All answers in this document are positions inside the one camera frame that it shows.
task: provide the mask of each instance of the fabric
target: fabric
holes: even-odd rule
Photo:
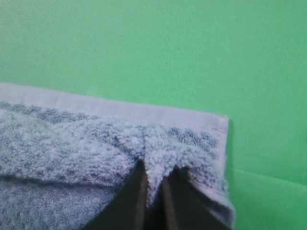
[[[148,207],[163,177],[188,167],[189,182],[217,203],[208,210],[232,228],[227,130],[218,115],[0,84],[0,225],[81,229],[143,160]]]

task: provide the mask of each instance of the towel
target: towel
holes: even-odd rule
[[[0,84],[0,229],[82,229],[138,160],[148,208],[163,177],[187,167],[208,211],[233,228],[227,130],[224,116]]]

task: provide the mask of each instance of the blue towel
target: blue towel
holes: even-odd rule
[[[147,207],[154,204],[164,176],[175,166],[188,167],[190,184],[216,203],[208,210],[234,226],[221,154],[225,118],[202,115],[210,129],[193,130],[132,120],[131,114],[126,119],[106,111],[98,116],[93,108],[89,113],[76,112],[82,110],[77,107],[58,109],[47,105],[46,94],[58,99],[63,94],[41,90],[42,97],[34,97],[35,90],[38,93],[30,87],[0,85],[0,229],[82,229],[116,196],[137,160],[145,162],[148,176]],[[188,114],[175,111],[177,116]]]

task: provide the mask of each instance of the green surface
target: green surface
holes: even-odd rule
[[[237,230],[307,228],[307,1],[1,0],[0,81],[229,115]]]

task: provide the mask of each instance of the towel fold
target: towel fold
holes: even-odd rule
[[[29,96],[35,90],[42,96],[36,103]],[[23,97],[16,96],[22,91]],[[50,93],[56,94],[0,84],[1,229],[81,229],[116,196],[137,160],[145,162],[148,175],[147,207],[154,204],[164,176],[175,166],[188,167],[190,184],[214,203],[208,210],[233,227],[235,209],[224,178],[227,118],[195,112],[193,116],[202,114],[207,125],[193,129],[167,125],[162,118],[159,124],[124,113],[78,113],[82,109],[53,106]],[[74,102],[78,98],[65,94],[64,100],[68,97]],[[177,111],[180,117],[193,114],[162,110]],[[148,112],[144,107],[131,111]]]

